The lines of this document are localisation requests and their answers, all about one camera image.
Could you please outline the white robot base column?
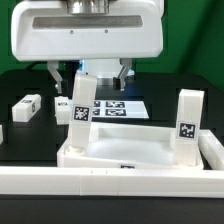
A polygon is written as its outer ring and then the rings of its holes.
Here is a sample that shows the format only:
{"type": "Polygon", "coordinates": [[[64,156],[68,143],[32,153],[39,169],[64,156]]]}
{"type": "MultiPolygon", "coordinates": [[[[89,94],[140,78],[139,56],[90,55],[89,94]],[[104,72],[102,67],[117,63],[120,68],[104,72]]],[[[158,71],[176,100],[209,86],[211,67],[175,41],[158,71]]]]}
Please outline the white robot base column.
{"type": "MultiPolygon", "coordinates": [[[[113,79],[119,75],[122,68],[120,59],[84,59],[81,67],[76,71],[78,77],[96,76],[100,79],[113,79]]],[[[133,75],[132,69],[127,76],[133,75]]]]}

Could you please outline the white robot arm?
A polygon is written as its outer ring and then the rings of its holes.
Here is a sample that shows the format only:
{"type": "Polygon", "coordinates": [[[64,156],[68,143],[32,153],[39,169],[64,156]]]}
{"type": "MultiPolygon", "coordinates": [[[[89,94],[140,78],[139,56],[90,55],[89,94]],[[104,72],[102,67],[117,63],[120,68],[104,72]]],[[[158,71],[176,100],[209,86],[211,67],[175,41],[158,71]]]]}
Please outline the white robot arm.
{"type": "Polygon", "coordinates": [[[134,58],[162,52],[163,13],[164,0],[22,0],[12,13],[12,53],[45,61],[58,91],[59,62],[116,60],[116,72],[98,76],[122,90],[134,58]]]}

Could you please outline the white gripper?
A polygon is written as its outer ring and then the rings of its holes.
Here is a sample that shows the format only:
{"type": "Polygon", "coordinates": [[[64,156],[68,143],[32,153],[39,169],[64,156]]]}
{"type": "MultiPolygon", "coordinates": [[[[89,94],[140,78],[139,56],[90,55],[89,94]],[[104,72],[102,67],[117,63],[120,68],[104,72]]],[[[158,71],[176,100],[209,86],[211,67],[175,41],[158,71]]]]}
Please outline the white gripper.
{"type": "Polygon", "coordinates": [[[70,14],[64,0],[20,2],[11,19],[12,53],[19,61],[48,61],[62,93],[58,61],[120,59],[113,89],[123,91],[129,58],[156,57],[163,50],[164,0],[112,0],[106,14],[70,14]]]}

